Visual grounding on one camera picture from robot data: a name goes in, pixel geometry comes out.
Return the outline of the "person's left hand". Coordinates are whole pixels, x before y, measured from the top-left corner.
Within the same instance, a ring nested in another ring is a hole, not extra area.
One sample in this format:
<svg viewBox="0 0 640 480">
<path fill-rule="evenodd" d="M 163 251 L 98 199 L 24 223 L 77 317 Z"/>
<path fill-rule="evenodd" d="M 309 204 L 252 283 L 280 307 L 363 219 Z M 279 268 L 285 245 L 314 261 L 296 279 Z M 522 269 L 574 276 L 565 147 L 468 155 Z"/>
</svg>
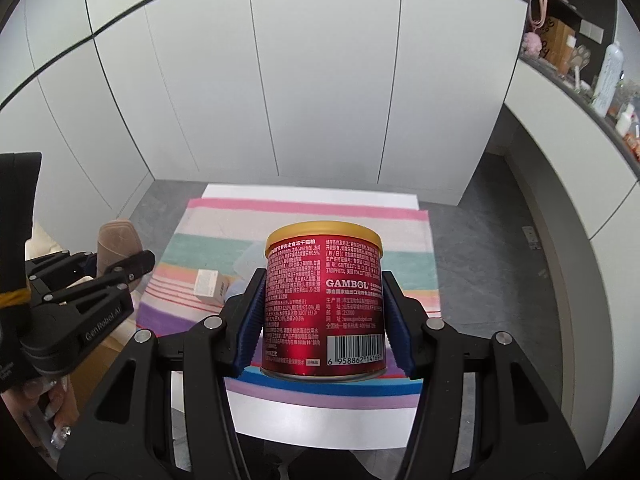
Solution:
<svg viewBox="0 0 640 480">
<path fill-rule="evenodd" d="M 1 397 L 27 441 L 45 456 L 57 458 L 79 417 L 70 376 L 32 379 Z"/>
</svg>

